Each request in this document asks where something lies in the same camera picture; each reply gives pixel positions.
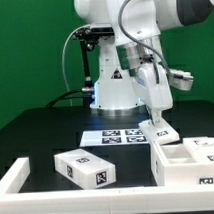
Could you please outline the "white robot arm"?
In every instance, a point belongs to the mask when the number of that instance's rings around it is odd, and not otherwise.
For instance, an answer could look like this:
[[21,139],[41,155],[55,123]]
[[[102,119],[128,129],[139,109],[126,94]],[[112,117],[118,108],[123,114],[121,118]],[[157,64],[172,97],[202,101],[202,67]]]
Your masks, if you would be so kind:
[[100,75],[91,108],[117,112],[146,107],[153,126],[172,107],[170,88],[186,90],[188,72],[169,68],[160,43],[161,32],[202,23],[214,0],[74,0],[87,26],[86,48],[99,45]]

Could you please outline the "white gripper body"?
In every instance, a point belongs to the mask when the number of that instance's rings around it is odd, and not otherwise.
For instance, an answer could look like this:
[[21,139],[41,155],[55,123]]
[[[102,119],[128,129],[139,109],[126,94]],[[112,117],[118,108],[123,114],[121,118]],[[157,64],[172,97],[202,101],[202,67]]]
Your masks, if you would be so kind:
[[158,65],[159,81],[156,72],[149,65],[144,65],[133,78],[132,87],[138,98],[152,111],[168,110],[173,106],[172,94],[168,85],[166,72]]

